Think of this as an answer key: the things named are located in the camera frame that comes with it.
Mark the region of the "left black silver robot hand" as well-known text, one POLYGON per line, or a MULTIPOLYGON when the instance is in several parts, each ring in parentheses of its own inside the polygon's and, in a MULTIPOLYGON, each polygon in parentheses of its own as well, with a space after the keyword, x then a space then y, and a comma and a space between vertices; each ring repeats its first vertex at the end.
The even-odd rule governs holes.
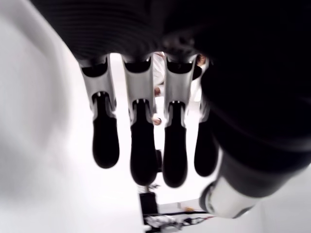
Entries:
POLYGON ((209 105, 197 154, 217 180, 208 213, 238 218, 311 162, 311 3, 308 0, 35 0, 81 64, 107 53, 139 61, 201 53, 209 105))

